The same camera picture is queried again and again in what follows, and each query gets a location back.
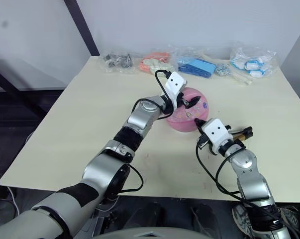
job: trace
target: person's leg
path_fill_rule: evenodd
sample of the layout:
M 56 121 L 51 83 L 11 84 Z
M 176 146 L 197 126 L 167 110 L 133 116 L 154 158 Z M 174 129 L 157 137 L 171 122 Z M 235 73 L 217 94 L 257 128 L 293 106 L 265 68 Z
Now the person's leg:
M 126 222 L 123 229 L 157 227 L 162 221 L 163 208 L 158 203 L 149 203 L 136 211 Z
M 194 231 L 213 239 L 221 239 L 219 225 L 212 209 L 205 204 L 199 204 L 192 209 Z

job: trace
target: shoe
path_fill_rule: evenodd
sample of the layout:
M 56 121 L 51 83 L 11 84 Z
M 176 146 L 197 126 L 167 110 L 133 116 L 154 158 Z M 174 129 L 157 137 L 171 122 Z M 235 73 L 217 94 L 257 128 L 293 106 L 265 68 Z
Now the shoe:
M 221 239 L 218 221 L 210 206 L 199 204 L 196 208 L 191 208 L 191 210 L 194 231 L 213 239 Z
M 298 213 L 298 209 L 294 206 L 283 206 L 279 209 L 283 220 L 288 223 L 297 233 L 300 234 L 300 216 Z
M 249 236 L 250 238 L 254 238 L 246 208 L 242 204 L 238 204 L 233 207 L 232 214 L 237 227 L 245 235 Z

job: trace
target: orange object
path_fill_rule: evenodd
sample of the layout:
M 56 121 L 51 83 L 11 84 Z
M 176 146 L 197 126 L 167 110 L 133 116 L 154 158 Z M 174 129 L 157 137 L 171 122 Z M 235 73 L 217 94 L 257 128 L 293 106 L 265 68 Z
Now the orange object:
M 143 63 L 143 60 L 145 59 L 157 59 L 159 61 L 162 61 L 164 63 L 167 63 L 168 59 L 170 57 L 170 54 L 168 52 L 152 52 L 149 55 L 146 55 L 145 57 L 142 58 L 140 64 L 139 64 L 139 69 L 141 71 L 145 71 L 147 73 L 150 72 L 150 66 L 146 65 Z

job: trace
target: floor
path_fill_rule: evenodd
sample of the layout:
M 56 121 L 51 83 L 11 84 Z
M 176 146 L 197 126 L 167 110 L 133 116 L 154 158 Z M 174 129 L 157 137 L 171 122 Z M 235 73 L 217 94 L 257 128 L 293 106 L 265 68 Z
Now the floor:
M 60 94 L 61 91 L 44 92 L 40 96 L 35 93 L 28 93 L 28 95 L 45 110 L 50 109 Z M 15 100 L 10 99 L 7 95 L 0 96 L 0 176 L 10 166 L 25 144 L 26 138 L 36 129 L 39 122 L 40 121 L 36 116 L 30 113 L 29 110 L 23 108 L 20 104 L 16 103 Z M 13 189 L 13 191 L 16 195 L 16 203 L 21 212 L 29 210 L 34 204 L 52 193 L 22 188 Z M 13 219 L 15 214 L 14 207 L 11 204 L 11 196 L 8 195 L 5 200 L 6 201 L 0 199 L 0 225 Z M 164 226 L 189 230 L 192 229 L 193 214 L 191 208 L 201 203 L 207 204 L 214 211 L 219 222 L 223 239 L 245 238 L 232 219 L 231 209 L 233 205 L 235 205 L 235 202 L 120 196 L 115 207 L 109 212 L 95 210 L 75 239 L 91 238 L 97 220 L 107 217 L 108 215 L 111 215 L 115 220 L 113 223 L 109 224 L 109 227 L 105 229 L 105 232 L 120 229 L 137 209 L 144 207 L 149 202 L 159 203 L 164 208 Z M 106 205 L 100 205 L 100 208 L 108 209 L 112 204 L 113 202 L 109 202 Z

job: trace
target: sneaker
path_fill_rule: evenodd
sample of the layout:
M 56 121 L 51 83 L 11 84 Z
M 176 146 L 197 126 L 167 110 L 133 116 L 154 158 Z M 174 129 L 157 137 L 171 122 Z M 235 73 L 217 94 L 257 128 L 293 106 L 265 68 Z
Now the sneaker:
M 233 207 L 232 214 L 237 227 L 245 235 L 249 236 L 250 238 L 254 238 L 246 208 L 242 204 L 238 204 Z
M 288 223 L 297 233 L 300 234 L 300 216 L 298 213 L 298 209 L 294 206 L 283 206 L 279 209 L 283 220 Z

